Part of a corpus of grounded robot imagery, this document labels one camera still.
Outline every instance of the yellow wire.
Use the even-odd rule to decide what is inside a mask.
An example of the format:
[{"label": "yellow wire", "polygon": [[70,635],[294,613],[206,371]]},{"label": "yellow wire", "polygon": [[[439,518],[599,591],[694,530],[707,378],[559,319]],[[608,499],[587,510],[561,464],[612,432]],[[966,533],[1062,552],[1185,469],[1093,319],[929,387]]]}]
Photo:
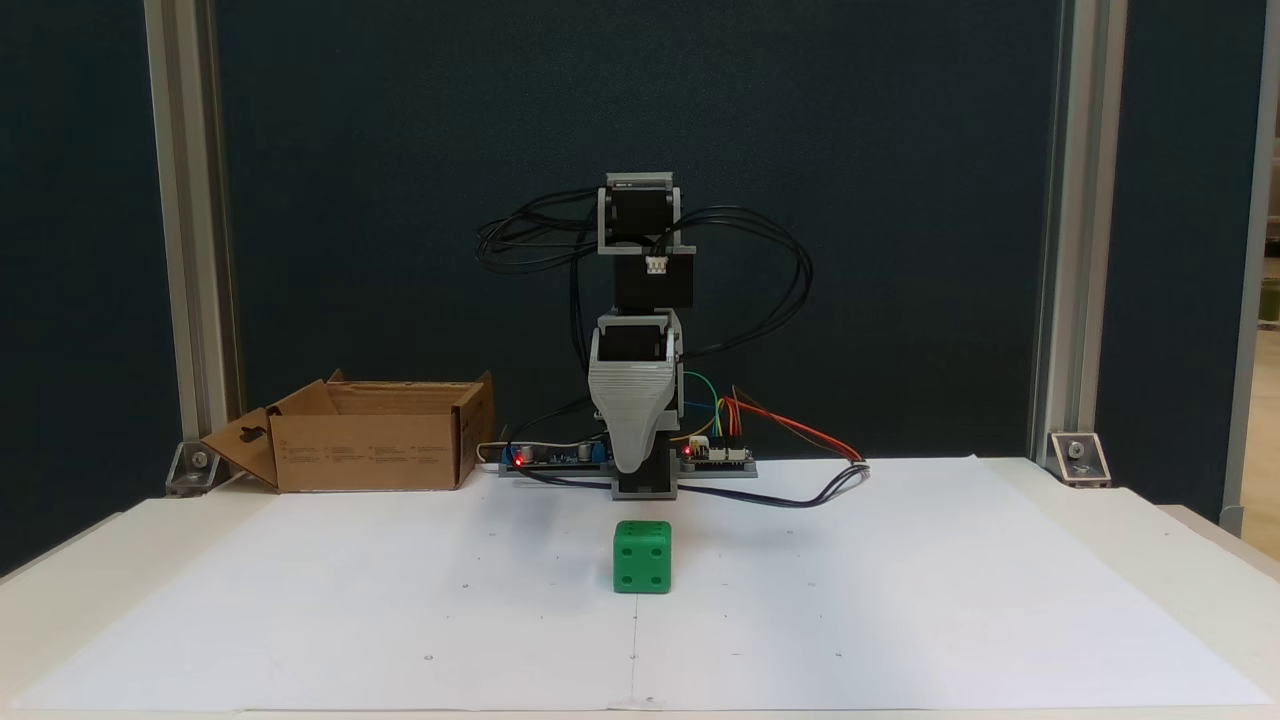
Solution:
[{"label": "yellow wire", "polygon": [[680,441],[684,441],[684,439],[689,439],[689,438],[691,438],[694,436],[700,436],[700,434],[705,433],[707,428],[712,427],[712,423],[714,423],[716,418],[719,416],[719,409],[721,409],[722,405],[724,405],[724,398],[723,397],[721,397],[719,400],[716,401],[716,414],[712,415],[710,420],[707,420],[705,425],[698,428],[696,430],[689,433],[687,436],[673,437],[673,438],[671,438],[671,442],[680,442]]}]

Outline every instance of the box flap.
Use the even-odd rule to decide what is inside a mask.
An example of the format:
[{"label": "box flap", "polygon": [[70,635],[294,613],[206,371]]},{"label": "box flap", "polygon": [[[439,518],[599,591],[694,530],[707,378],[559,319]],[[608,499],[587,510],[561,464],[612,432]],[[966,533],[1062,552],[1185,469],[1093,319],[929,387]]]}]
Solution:
[{"label": "box flap", "polygon": [[259,407],[228,423],[223,429],[210,433],[204,443],[264,482],[276,486],[275,455],[268,429],[268,411],[265,407]]},{"label": "box flap", "polygon": [[453,404],[453,471],[457,482],[467,479],[476,466],[476,445],[493,438],[497,413],[493,405],[493,375],[480,379]]},{"label": "box flap", "polygon": [[280,400],[268,410],[276,409],[280,415],[337,415],[333,400],[324,380],[315,380],[306,387],[293,391],[292,395]]}]

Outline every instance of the cardboard box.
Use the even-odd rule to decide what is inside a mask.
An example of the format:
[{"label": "cardboard box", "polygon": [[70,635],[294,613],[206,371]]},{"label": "cardboard box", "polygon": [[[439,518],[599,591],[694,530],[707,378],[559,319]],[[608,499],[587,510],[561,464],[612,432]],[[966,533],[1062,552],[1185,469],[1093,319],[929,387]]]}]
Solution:
[{"label": "cardboard box", "polygon": [[279,492],[453,489],[494,434],[493,379],[348,382],[342,370],[204,438]]}]

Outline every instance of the metal corner bracket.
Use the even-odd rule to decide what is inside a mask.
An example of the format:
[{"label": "metal corner bracket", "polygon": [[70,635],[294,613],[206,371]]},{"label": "metal corner bracket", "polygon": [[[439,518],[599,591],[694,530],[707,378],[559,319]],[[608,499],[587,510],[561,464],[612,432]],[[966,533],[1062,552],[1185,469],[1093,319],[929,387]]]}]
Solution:
[{"label": "metal corner bracket", "polygon": [[164,483],[165,497],[205,495],[232,478],[232,464],[201,442],[179,442]]},{"label": "metal corner bracket", "polygon": [[1050,470],[1073,488],[1111,487],[1111,469],[1097,433],[1050,433]]}]

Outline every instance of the white paper sheet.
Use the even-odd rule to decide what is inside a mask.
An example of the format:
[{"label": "white paper sheet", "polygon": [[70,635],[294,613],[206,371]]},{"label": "white paper sheet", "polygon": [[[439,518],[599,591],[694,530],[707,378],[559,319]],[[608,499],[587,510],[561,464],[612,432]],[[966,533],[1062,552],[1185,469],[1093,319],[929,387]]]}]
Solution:
[{"label": "white paper sheet", "polygon": [[[840,464],[763,462],[813,495]],[[614,594],[613,527],[673,524]],[[284,496],[28,689],[64,710],[837,710],[1270,700],[977,460],[828,506],[520,488]]]}]

